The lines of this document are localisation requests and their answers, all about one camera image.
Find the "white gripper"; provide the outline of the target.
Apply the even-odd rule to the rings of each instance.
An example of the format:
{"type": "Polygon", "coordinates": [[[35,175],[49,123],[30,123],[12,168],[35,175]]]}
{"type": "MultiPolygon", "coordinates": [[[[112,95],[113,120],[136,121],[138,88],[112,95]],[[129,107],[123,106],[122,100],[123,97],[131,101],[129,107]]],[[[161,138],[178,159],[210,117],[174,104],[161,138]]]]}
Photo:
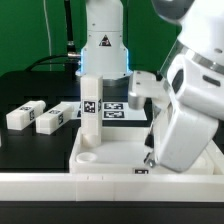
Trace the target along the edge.
{"type": "Polygon", "coordinates": [[[156,163],[175,172],[188,170],[218,128],[218,120],[179,103],[170,103],[153,122],[145,145],[153,148],[144,159],[151,168],[156,163]]]}

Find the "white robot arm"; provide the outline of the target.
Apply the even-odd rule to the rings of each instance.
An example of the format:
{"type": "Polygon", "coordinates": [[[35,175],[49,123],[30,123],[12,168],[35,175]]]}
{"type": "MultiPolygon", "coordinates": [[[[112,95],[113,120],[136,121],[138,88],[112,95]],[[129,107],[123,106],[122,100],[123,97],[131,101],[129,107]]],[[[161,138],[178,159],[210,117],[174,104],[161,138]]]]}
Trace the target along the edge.
{"type": "Polygon", "coordinates": [[[182,30],[161,68],[163,79],[136,71],[128,104],[157,109],[145,144],[144,163],[188,170],[224,120],[224,0],[151,0],[164,20],[182,30]]]}

